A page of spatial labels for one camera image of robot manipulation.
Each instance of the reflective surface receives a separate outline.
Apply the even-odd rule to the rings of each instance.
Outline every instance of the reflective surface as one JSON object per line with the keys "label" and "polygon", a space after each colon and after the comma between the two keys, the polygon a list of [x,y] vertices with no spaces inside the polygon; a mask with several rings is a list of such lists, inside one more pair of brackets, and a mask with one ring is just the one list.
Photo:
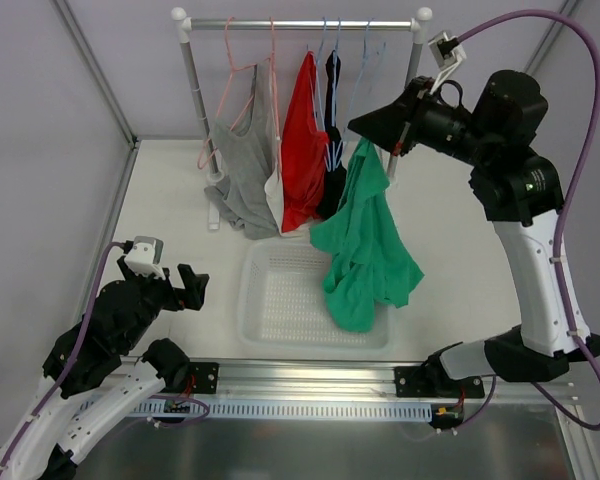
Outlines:
{"label": "reflective surface", "polygon": [[422,441],[431,431],[409,423],[290,420],[210,420],[160,431],[138,425],[105,438],[76,478],[573,478],[557,418],[548,407],[493,405],[458,436]]}

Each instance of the gray tank top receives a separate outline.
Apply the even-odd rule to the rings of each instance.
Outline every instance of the gray tank top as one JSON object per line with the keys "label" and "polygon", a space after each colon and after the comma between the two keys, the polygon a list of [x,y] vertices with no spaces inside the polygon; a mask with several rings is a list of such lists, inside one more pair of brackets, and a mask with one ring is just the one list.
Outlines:
{"label": "gray tank top", "polygon": [[205,194],[233,228],[244,228],[250,239],[277,235],[278,227],[267,204],[264,184],[273,172],[270,138],[271,95],[269,60],[254,67],[253,101],[233,130],[216,119],[211,138],[222,154],[226,176]]}

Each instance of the red cloth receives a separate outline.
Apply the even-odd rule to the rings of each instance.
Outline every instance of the red cloth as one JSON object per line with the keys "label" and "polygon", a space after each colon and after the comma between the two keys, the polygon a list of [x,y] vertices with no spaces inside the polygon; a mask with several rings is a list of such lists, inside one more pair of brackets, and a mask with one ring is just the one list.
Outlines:
{"label": "red cloth", "polygon": [[313,111],[316,61],[307,52],[282,132],[282,184],[284,218],[282,232],[291,232],[310,217],[324,194],[325,155],[329,136],[318,131]]}

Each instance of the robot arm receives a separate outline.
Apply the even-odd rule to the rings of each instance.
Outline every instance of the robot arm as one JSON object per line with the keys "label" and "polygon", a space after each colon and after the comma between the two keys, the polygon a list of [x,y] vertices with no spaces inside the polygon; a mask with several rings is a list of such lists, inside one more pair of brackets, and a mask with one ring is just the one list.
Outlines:
{"label": "robot arm", "polygon": [[[111,282],[100,291],[85,341],[68,376],[37,415],[27,413],[21,419],[0,449],[0,480],[34,480],[45,471],[43,478],[64,478],[55,475],[55,470],[64,471],[67,466],[75,470],[98,440],[142,399],[165,385],[182,383],[188,368],[186,355],[169,340],[153,342],[132,377],[105,395],[86,416],[72,420],[78,407],[121,365],[120,357],[138,344],[162,310],[199,310],[204,303],[209,276],[195,275],[190,266],[179,265],[185,288],[173,288],[169,270],[159,267],[160,240],[136,237],[124,250],[125,256],[118,260],[124,280]],[[28,412],[60,378],[81,327],[82,322],[56,341]]]}
{"label": "robot arm", "polygon": [[[447,104],[434,79],[418,77],[392,104],[353,119],[349,128],[393,155],[418,143],[473,167],[469,185],[500,238],[520,304],[521,325],[487,340],[434,353],[419,381],[444,384],[469,376],[498,375],[509,382],[546,382],[584,360],[573,340],[594,356],[600,336],[591,333],[575,300],[566,253],[552,258],[553,233],[564,199],[558,173],[530,143],[548,104],[530,76],[504,70],[487,82],[475,109]],[[565,268],[577,318],[570,331],[553,263]]]}

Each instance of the laundry basket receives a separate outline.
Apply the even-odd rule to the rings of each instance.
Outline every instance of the laundry basket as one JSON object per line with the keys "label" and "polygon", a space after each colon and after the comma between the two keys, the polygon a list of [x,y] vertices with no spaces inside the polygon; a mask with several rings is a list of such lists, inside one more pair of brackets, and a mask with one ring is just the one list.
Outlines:
{"label": "laundry basket", "polygon": [[238,329],[250,344],[318,349],[384,350],[389,345],[389,308],[376,305],[373,329],[350,333],[331,318],[322,281],[331,256],[309,243],[271,239],[247,254],[238,299]]}

